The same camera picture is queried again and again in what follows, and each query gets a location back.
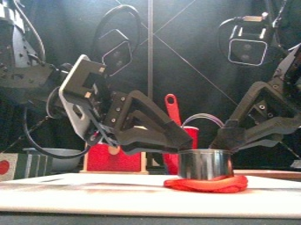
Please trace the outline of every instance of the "red towel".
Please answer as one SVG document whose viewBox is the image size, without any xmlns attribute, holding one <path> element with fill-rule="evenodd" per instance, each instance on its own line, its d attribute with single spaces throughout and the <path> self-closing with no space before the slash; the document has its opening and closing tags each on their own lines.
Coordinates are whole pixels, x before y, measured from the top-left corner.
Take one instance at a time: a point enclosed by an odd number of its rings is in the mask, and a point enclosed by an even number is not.
<svg viewBox="0 0 301 225">
<path fill-rule="evenodd" d="M 245 176 L 218 177 L 212 180 L 175 178 L 165 181 L 166 187 L 187 192 L 241 192 L 248 188 L 248 178 Z"/>
</svg>

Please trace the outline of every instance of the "table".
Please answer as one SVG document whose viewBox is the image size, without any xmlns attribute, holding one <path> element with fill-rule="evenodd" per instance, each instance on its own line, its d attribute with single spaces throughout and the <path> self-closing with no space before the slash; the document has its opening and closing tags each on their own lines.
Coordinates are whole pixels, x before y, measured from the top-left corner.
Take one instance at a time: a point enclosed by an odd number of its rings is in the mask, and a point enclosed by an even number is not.
<svg viewBox="0 0 301 225">
<path fill-rule="evenodd" d="M 110 218 L 127 224 L 135 220 L 143 220 L 139 224 L 220 224 L 221 220 L 222 224 L 300 224 L 300 182 L 248 176 L 248 189 L 225 194 L 167 189 L 162 187 L 167 178 L 175 177 L 74 173 L 2 182 L 0 223 L 19 218 L 26 224 L 31 214 L 32 224 L 35 217 L 50 222 L 102 218 L 98 224 L 118 224 L 109 223 Z"/>
</svg>

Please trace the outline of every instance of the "metal pole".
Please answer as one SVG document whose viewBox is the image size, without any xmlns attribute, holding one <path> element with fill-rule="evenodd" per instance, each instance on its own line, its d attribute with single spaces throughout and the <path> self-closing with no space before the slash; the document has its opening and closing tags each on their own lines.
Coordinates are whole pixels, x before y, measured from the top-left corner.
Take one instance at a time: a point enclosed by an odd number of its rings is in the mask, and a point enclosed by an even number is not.
<svg viewBox="0 0 301 225">
<path fill-rule="evenodd" d="M 149 0 L 149 98 L 153 99 L 153 38 L 154 38 L 154 20 L 153 20 L 153 0 Z"/>
</svg>

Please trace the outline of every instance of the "silver cylinder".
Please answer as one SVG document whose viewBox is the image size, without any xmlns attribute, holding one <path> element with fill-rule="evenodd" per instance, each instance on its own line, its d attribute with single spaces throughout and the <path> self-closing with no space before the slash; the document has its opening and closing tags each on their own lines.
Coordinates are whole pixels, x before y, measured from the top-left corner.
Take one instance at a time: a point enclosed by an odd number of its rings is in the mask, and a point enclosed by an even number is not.
<svg viewBox="0 0 301 225">
<path fill-rule="evenodd" d="M 179 152 L 179 176 L 212 180 L 220 176 L 233 177 L 232 154 L 220 149 L 193 149 Z"/>
</svg>

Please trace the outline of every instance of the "black background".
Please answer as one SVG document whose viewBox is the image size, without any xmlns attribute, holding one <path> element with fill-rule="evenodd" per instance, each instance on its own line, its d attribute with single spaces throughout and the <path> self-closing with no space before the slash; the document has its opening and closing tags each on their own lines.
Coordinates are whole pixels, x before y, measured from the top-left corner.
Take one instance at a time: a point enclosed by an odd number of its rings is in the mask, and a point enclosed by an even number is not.
<svg viewBox="0 0 301 225">
<path fill-rule="evenodd" d="M 44 41 L 47 62 L 60 65 L 75 63 L 80 54 L 91 51 L 95 28 L 105 13 L 119 4 L 133 5 L 141 14 L 143 28 L 141 46 L 131 65 L 110 79 L 117 91 L 129 93 L 141 90 L 147 94 L 147 26 L 149 1 L 146 0 L 24 0 L 24 12 Z M 286 48 L 301 40 L 301 3 L 293 1 L 281 27 L 282 43 Z M 209 113 L 226 121 L 237 104 L 256 81 L 268 81 L 274 73 L 277 62 L 261 67 L 240 67 L 230 64 L 218 51 L 218 25 L 229 18 L 261 15 L 265 1 L 260 0 L 154 0 L 154 85 L 153 100 L 166 111 L 163 99 L 175 94 L 179 102 L 181 118 L 195 113 Z M 107 31 L 121 29 L 135 40 L 135 24 L 129 14 L 111 20 Z M 228 45 L 229 27 L 222 32 L 222 43 Z M 23 134 L 20 128 L 20 105 L 2 99 L 2 149 Z M 31 113 L 34 124 L 43 115 Z M 208 148 L 218 127 L 209 120 L 190 123 L 200 128 L 200 148 Z M 286 144 L 300 154 L 300 134 L 285 139 Z M 68 119 L 51 120 L 34 134 L 44 147 L 82 149 L 83 141 L 74 134 Z M 10 151 L 28 147 L 23 142 Z M 241 150 L 233 157 L 237 168 L 288 169 L 294 157 L 281 146 L 256 147 Z"/>
</svg>

